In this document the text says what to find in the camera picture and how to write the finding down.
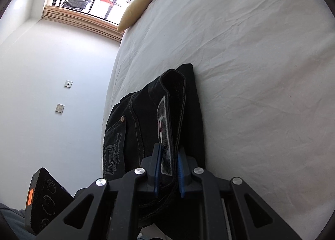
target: mattress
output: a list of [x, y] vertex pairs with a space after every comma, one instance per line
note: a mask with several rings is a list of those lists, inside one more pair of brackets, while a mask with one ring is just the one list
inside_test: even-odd
[[335, 18], [324, 0], [153, 0], [125, 32], [113, 105], [192, 63], [207, 169], [243, 178], [304, 240], [335, 209]]

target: pillow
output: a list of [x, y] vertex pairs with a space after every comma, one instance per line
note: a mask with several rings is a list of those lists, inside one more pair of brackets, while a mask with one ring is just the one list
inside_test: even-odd
[[152, 0], [134, 0], [123, 13], [117, 32], [131, 27], [142, 16]]

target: silver bolt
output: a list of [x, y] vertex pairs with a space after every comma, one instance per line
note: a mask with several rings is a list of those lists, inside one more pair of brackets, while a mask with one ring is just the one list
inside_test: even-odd
[[105, 179], [98, 179], [96, 182], [95, 182], [95, 184], [97, 185], [97, 186], [104, 186], [105, 184], [106, 184], [106, 180]]
[[137, 175], [142, 175], [145, 172], [145, 169], [142, 167], [136, 168], [135, 169], [135, 174]]
[[196, 167], [194, 168], [193, 172], [196, 174], [202, 174], [204, 173], [204, 170], [201, 167]]
[[236, 184], [236, 185], [241, 185], [243, 182], [243, 180], [241, 178], [233, 178], [232, 179], [232, 183]]

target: electrical socket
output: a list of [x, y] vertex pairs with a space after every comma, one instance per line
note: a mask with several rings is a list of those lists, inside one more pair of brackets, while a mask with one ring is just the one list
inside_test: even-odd
[[63, 113], [64, 105], [57, 104], [56, 111], [59, 113]]
[[64, 87], [68, 87], [68, 88], [71, 88], [72, 86], [72, 81], [66, 81], [65, 84], [64, 84]]

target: back pocket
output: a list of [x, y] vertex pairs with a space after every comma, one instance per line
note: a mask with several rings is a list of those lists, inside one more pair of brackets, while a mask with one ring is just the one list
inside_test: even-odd
[[103, 177], [114, 180], [126, 172], [124, 161], [124, 142], [126, 136], [126, 117], [111, 126], [103, 139]]

